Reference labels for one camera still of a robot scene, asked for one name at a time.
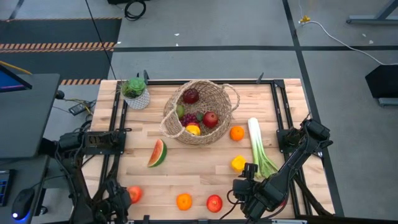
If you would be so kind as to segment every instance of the concrete floor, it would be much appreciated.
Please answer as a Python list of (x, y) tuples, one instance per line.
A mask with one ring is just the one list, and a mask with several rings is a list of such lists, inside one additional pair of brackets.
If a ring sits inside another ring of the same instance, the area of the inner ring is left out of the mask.
[[(95, 17), (122, 17), (106, 0), (88, 0)], [(350, 14), (375, 14), (388, 0), (301, 0), (303, 13), (350, 45), (398, 45), (397, 26), (348, 25)], [(289, 0), (295, 21), (298, 0)], [(16, 0), (0, 1), (0, 19), (7, 19)], [(89, 17), (81, 0), (25, 0), (16, 18)], [(304, 46), (336, 46), (316, 25), (300, 27)], [(210, 45), (293, 46), (282, 1), (275, 0), (151, 0), (147, 13), (136, 22), (125, 19), (118, 47), (175, 47)], [(382, 62), (398, 62), (398, 51), (370, 51)], [(381, 108), (371, 98), (364, 77), (377, 63), (357, 52), (303, 52), (308, 76), (323, 124), (335, 142), (329, 148), (345, 216), (398, 220), (398, 108)], [(187, 51), (119, 52), (112, 64), (118, 78), (146, 69), (155, 78), (302, 78), (294, 51)], [(66, 94), (92, 100), (98, 87), (62, 86)], [(69, 106), (56, 102), (64, 109)], [(84, 117), (52, 111), (45, 135), (57, 139), (78, 127)], [(66, 219), (67, 192), (50, 192), (45, 199), (49, 214), (33, 223)]]

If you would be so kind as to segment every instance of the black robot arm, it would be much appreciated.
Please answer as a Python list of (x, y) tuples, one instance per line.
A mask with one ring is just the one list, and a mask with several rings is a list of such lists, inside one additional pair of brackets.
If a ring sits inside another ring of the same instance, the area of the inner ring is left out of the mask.
[(257, 221), (265, 211), (273, 212), (288, 196), (289, 182), (314, 152), (319, 152), (333, 142), (329, 140), (329, 129), (322, 124), (305, 119), (300, 129), (291, 129), (287, 141), (295, 146), (295, 151), (278, 172), (262, 182), (253, 180), (257, 165), (245, 164), (240, 177), (245, 180), (233, 181), (234, 196), (239, 199), (245, 217)]
[[(116, 149), (124, 147), (124, 138), (125, 133), (119, 131), (68, 133), (61, 136), (55, 159), (68, 179), (73, 201), (74, 209), (69, 223), (105, 224), (111, 221), (111, 217), (114, 217), (115, 224), (128, 221), (127, 210), (131, 199), (126, 188), (121, 187), (116, 178), (109, 175), (91, 198), (81, 171), (85, 154), (96, 150), (117, 153)], [(108, 198), (103, 198), (105, 191)]]

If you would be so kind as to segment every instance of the orange striped tape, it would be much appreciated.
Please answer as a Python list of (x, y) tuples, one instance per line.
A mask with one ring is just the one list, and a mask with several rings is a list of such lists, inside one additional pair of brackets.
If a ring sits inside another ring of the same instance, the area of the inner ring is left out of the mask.
[(104, 48), (113, 51), (114, 42), (44, 43), (44, 44), (0, 44), (1, 53), (18, 52), (73, 52), (96, 51)]
[[(62, 20), (87, 20), (87, 19), (91, 19), (90, 17), (88, 18), (56, 18), (56, 19), (6, 19), (6, 20), (0, 20), (0, 21), (6, 21), (6, 22), (12, 22), (12, 21), (62, 21)], [(98, 17), (98, 18), (94, 18), (94, 19), (122, 19), (121, 17)]]
[(61, 85), (98, 85), (100, 83), (101, 83), (100, 78), (85, 78), (85, 79), (62, 80)]

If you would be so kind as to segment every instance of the computer mouse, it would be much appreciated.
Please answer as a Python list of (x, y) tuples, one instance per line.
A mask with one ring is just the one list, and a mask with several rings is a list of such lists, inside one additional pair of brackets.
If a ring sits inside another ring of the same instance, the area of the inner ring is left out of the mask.
[(35, 190), (32, 188), (24, 189), (19, 192), (12, 204), (11, 215), (15, 220), (21, 220), (29, 213), (32, 205)]

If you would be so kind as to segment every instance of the woven basket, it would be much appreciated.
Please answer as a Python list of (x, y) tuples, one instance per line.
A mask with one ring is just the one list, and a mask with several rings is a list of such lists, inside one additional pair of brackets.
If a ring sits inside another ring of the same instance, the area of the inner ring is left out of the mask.
[[(232, 108), (231, 101), (224, 88), (229, 87), (237, 97), (237, 103)], [(185, 90), (194, 88), (199, 92), (199, 100), (194, 104), (186, 104), (182, 101)], [(232, 112), (238, 108), (240, 96), (238, 92), (229, 84), (221, 86), (208, 80), (190, 81), (178, 88), (173, 96), (168, 100), (164, 108), (164, 119), (160, 123), (160, 132), (168, 137), (176, 139), (184, 144), (193, 146), (206, 146), (221, 138), (229, 129)], [(201, 135), (194, 136), (185, 130), (181, 125), (176, 112), (177, 105), (183, 105), (185, 113), (206, 113), (213, 111), (218, 115), (218, 124), (214, 128), (207, 128), (200, 123)]]

